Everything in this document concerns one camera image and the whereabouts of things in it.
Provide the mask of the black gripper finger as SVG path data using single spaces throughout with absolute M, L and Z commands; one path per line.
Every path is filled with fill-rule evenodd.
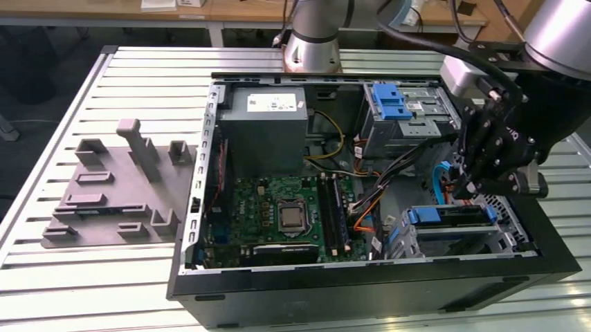
M 545 175 L 540 172 L 538 163 L 532 162 L 528 166 L 505 173 L 498 179 L 482 180 L 479 193 L 495 196 L 546 198 L 549 186 Z
M 504 174 L 501 159 L 512 140 L 505 129 L 505 110 L 506 103 L 494 100 L 465 110 L 458 141 L 457 199 L 471 199 L 478 193 L 489 192 Z

